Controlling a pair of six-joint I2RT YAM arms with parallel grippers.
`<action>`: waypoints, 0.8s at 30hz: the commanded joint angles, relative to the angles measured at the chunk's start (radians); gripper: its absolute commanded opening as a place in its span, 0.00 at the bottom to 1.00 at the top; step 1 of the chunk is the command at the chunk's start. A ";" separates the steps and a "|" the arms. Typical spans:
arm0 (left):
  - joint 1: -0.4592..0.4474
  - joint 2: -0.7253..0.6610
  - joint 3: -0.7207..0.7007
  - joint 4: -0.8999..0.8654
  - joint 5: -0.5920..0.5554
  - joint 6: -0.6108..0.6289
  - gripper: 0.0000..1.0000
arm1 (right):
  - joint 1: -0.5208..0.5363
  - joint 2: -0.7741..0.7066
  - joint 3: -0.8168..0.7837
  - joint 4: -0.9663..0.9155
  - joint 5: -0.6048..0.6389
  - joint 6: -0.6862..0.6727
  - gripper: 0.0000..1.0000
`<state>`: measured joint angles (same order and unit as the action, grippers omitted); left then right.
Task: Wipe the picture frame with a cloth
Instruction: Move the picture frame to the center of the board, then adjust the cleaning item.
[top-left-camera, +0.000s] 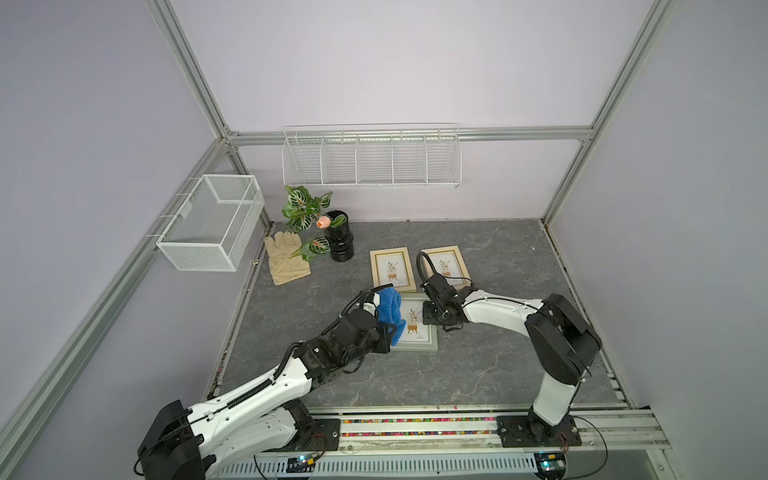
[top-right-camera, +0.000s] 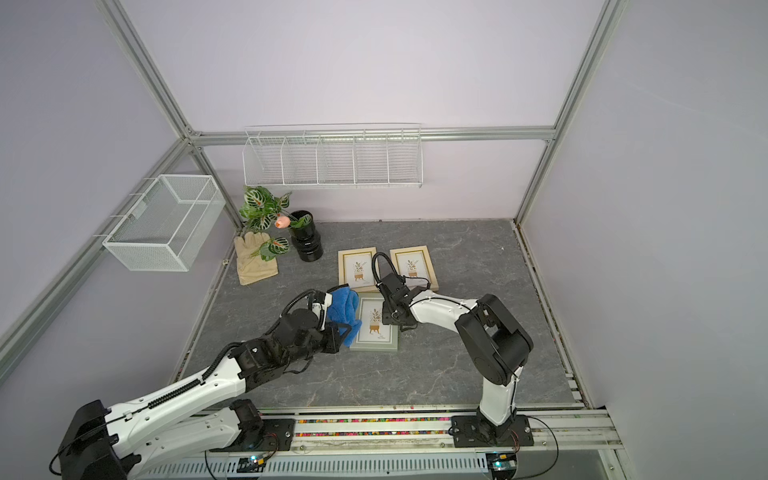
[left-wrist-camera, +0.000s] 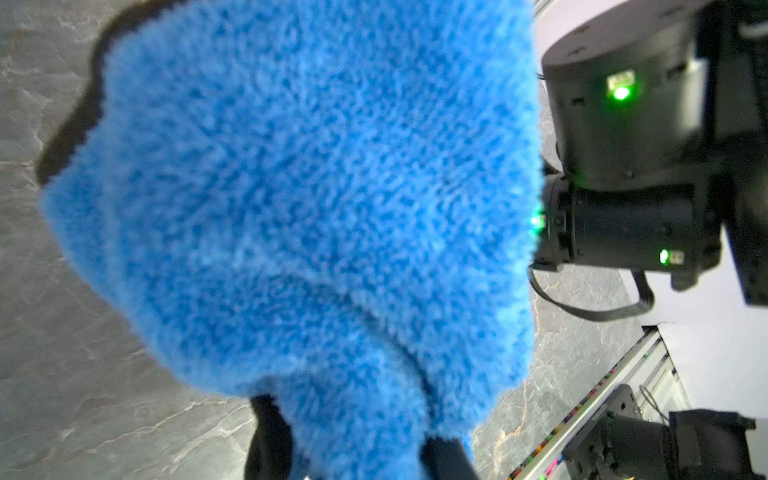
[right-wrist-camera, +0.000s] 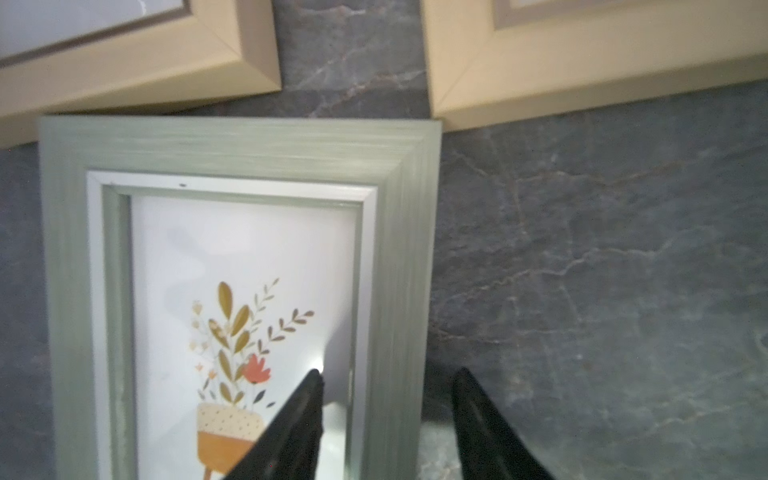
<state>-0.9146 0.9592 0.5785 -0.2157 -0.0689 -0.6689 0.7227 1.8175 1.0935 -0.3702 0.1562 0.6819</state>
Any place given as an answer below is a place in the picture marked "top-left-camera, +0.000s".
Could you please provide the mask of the green picture frame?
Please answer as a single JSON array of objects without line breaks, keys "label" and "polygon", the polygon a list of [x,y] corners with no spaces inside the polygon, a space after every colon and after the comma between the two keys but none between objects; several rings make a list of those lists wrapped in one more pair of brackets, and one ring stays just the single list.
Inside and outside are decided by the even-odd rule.
[{"label": "green picture frame", "polygon": [[436,352],[438,350],[437,327],[424,323],[423,307],[427,296],[423,293],[401,294],[400,313],[406,322],[404,333],[394,351]]}]

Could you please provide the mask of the gold frame with plant print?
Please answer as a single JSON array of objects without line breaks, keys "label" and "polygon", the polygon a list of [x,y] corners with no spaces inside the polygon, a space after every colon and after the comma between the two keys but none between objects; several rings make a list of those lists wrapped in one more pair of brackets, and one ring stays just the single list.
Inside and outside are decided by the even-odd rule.
[{"label": "gold frame with plant print", "polygon": [[423,253],[450,285],[457,288],[470,285],[470,275],[458,246],[425,249]]}]

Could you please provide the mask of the blue microfiber cloth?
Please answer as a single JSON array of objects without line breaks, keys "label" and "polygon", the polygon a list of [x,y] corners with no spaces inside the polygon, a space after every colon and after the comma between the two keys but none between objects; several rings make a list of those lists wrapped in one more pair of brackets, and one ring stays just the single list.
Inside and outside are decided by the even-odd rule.
[{"label": "blue microfiber cloth", "polygon": [[398,345],[407,325],[406,320],[401,314],[402,296],[393,287],[380,290],[378,295],[379,305],[377,310],[379,321],[395,328],[395,331],[391,335],[390,343],[392,347],[395,347]]}]

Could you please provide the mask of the gold frame with deer print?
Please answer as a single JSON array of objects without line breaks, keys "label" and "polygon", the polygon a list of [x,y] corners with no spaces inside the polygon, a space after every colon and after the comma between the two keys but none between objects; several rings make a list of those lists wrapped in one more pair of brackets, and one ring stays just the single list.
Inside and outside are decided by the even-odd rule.
[{"label": "gold frame with deer print", "polygon": [[416,292],[415,277],[406,247],[369,253],[374,286],[391,284],[398,292]]}]

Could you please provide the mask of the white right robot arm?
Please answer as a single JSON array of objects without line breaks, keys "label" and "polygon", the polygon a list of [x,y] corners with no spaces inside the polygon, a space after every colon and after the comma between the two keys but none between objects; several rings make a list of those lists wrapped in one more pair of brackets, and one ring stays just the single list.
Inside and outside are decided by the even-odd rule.
[{"label": "white right robot arm", "polygon": [[421,288],[428,297],[423,306],[427,324],[439,325],[446,332],[468,323],[484,324],[527,337],[544,376],[525,429],[536,442],[570,429],[566,425],[570,406],[603,342],[568,299],[559,294],[517,299],[472,284],[458,290],[440,274],[424,280]]}]

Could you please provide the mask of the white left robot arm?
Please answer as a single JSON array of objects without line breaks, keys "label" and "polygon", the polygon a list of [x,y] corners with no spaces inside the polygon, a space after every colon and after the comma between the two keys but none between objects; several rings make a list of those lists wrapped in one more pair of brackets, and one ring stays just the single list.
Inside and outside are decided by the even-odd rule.
[{"label": "white left robot arm", "polygon": [[242,457],[292,445],[305,448],[314,421],[301,399],[370,354],[390,351],[397,328],[372,304],[343,312],[320,335],[294,342],[276,367],[227,394],[156,414],[137,450],[145,479],[209,479]]}]

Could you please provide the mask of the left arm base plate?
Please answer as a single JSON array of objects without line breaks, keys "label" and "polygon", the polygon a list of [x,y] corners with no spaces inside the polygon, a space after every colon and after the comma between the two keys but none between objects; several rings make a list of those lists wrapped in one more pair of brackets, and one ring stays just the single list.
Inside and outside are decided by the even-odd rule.
[{"label": "left arm base plate", "polygon": [[309,419],[296,424],[295,435],[281,451],[337,451],[341,440],[338,419]]}]

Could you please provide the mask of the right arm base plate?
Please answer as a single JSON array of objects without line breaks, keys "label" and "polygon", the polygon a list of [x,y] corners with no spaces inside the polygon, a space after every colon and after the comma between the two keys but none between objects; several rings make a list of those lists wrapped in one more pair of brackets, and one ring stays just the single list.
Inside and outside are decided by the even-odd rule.
[{"label": "right arm base plate", "polygon": [[582,445],[574,418],[566,415],[552,426],[535,415],[501,415],[496,417],[497,435],[504,448],[566,448]]}]

